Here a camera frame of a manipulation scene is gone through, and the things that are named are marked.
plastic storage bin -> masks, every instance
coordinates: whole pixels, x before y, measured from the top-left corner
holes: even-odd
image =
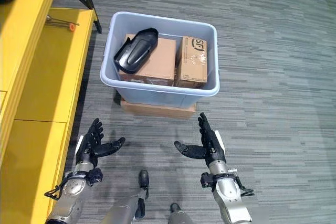
[[[202,89],[159,86],[146,83],[121,81],[113,57],[123,45],[126,34],[136,34],[147,28],[156,28],[160,38],[176,40],[176,50],[182,36],[191,36],[207,41],[207,83]],[[151,15],[118,12],[112,17],[105,46],[100,79],[115,87],[130,103],[174,106],[187,108],[202,97],[211,97],[219,91],[217,31],[210,24]]]

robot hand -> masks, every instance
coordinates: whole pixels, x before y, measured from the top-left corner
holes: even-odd
[[[209,164],[213,161],[222,161],[226,164],[222,139],[217,138],[219,133],[211,129],[203,112],[200,114],[200,117],[198,117],[198,124],[200,126],[199,132],[202,135],[201,141],[203,147],[198,145],[185,145],[179,141],[174,142],[175,147],[186,157],[205,159],[207,167],[209,167]]]
[[[254,195],[252,189],[245,188],[237,175],[237,169],[228,169],[225,148],[218,131],[213,131],[204,113],[198,118],[202,146],[185,145],[175,141],[178,151],[186,157],[205,159],[210,170],[201,176],[202,187],[211,187],[214,198],[221,210],[225,224],[251,223],[252,219],[241,197]]]
[[[79,142],[76,151],[76,168],[67,173],[55,189],[45,193],[45,196],[57,200],[46,224],[75,224],[77,223],[85,199],[89,197],[91,187],[101,182],[103,174],[99,168],[98,157],[111,155],[118,151],[125,142],[125,138],[101,144],[104,137],[102,123],[96,118],[87,134]]]

yellow shelf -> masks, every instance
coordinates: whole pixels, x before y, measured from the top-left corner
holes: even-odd
[[[2,5],[0,90],[6,91],[0,113],[0,164],[35,47],[53,0],[14,0]]]
[[[2,105],[4,103],[6,97],[6,92],[5,91],[0,91],[0,111],[2,109]]]
[[[59,184],[75,116],[93,10],[52,8],[80,25],[44,26],[27,75],[1,170],[0,223],[44,223]]]
[[[75,32],[66,27],[45,26],[15,119],[68,122],[78,79],[90,40],[93,11],[52,8],[54,18],[79,23]]]
[[[44,223],[65,123],[15,120],[1,168],[0,223]]]

